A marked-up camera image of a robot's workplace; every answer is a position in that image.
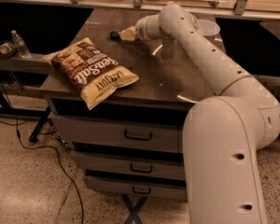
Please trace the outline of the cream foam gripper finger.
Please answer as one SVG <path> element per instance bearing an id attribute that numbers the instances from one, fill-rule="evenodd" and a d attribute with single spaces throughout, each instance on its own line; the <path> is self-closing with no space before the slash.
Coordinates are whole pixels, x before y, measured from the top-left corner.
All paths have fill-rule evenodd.
<path id="1" fill-rule="evenodd" d="M 119 32 L 119 37 L 122 41 L 135 41 L 138 38 L 136 27 L 131 26 Z"/>

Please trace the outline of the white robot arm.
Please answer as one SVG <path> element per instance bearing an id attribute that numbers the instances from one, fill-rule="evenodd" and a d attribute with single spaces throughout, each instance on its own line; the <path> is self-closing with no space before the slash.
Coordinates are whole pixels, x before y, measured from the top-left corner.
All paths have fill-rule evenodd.
<path id="1" fill-rule="evenodd" d="M 119 36 L 177 41 L 213 92 L 190 109 L 183 126 L 190 224 L 268 224 L 257 151 L 280 134 L 277 99 L 176 3 Z"/>

